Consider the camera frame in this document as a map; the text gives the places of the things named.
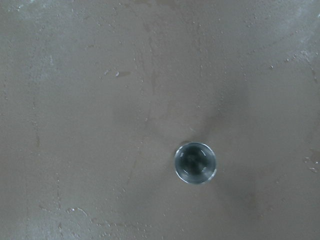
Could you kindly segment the steel jigger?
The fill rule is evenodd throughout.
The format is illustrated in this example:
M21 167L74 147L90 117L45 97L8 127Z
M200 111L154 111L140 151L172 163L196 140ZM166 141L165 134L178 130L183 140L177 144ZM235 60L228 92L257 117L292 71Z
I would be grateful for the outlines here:
M201 185L211 181L217 173L214 151L202 142L187 142L174 154L177 176L185 183Z

